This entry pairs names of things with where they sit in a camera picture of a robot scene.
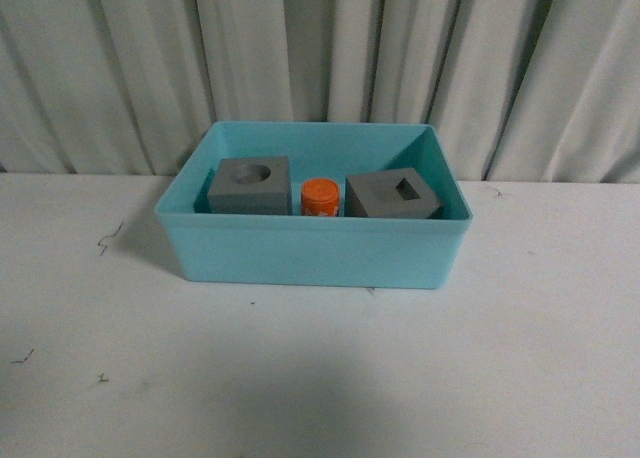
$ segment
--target gray cube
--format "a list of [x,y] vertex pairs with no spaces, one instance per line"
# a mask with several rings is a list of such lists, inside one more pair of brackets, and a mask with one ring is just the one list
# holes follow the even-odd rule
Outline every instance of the gray cube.
[[345,216],[431,218],[442,202],[414,168],[347,176]]
[[212,213],[290,215],[289,159],[273,156],[220,160],[207,197]]

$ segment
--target table surface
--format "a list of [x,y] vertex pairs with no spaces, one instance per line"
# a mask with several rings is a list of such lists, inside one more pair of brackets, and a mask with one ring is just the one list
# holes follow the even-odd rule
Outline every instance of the table surface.
[[640,455],[640,185],[462,183],[425,291],[185,281],[169,182],[0,176],[0,456]]

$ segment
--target orange cylinder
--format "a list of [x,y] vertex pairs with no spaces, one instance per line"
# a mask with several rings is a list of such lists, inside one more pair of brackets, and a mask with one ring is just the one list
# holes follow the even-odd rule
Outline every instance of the orange cylinder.
[[306,216],[338,216],[340,187],[328,178],[312,178],[302,184],[302,214]]

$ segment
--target white curtain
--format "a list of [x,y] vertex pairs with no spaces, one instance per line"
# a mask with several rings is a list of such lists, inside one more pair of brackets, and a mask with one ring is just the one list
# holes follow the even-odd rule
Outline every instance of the white curtain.
[[0,165],[174,174],[215,120],[427,122],[460,179],[637,183],[638,30],[640,0],[0,0]]

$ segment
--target teal plastic bin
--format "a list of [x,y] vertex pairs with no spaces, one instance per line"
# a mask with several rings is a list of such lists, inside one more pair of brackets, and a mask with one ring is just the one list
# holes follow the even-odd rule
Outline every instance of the teal plastic bin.
[[[287,155],[294,216],[211,214],[222,158]],[[313,177],[414,167],[444,202],[442,219],[298,216]],[[439,288],[472,214],[428,125],[218,122],[155,208],[188,280]]]

